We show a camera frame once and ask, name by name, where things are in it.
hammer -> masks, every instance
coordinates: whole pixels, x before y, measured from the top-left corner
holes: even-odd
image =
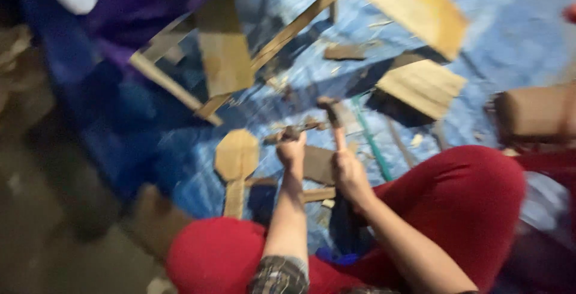
[[[339,101],[330,97],[321,96],[316,99],[316,105],[328,113],[328,120],[332,125],[334,132],[334,140],[336,141],[336,150],[342,151],[346,149],[346,138],[344,137],[344,127],[340,114],[338,113]]]

red pants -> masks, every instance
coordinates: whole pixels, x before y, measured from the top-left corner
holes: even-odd
[[[511,158],[482,146],[460,146],[374,191],[486,292],[512,245],[524,186],[522,169]],[[195,221],[172,244],[168,276],[180,294],[245,293],[262,256],[265,233],[251,221]],[[380,247],[347,267],[310,256],[311,294],[366,284],[395,287],[400,280]]]

purple fabric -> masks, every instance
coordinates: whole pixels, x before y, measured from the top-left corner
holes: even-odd
[[[104,57],[124,67],[129,57],[179,16],[205,0],[98,0],[81,22]]]

person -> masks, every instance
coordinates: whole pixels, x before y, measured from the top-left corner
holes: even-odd
[[[485,293],[512,245],[524,197],[522,169],[499,151],[459,146],[371,188],[362,164],[337,151],[337,189],[372,227],[378,245],[337,266],[308,255],[302,203],[304,146],[277,146],[284,177],[266,231],[209,218],[189,224],[166,261],[180,294]]]

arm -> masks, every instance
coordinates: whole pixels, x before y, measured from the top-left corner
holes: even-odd
[[[364,167],[349,151],[337,152],[334,161],[336,186],[365,216],[414,292],[454,294],[478,290],[442,248],[376,197]]]
[[[277,146],[278,158],[284,165],[284,179],[266,238],[263,256],[291,256],[308,264],[306,243],[306,212],[302,197],[304,175],[304,145],[306,133],[298,141]]]

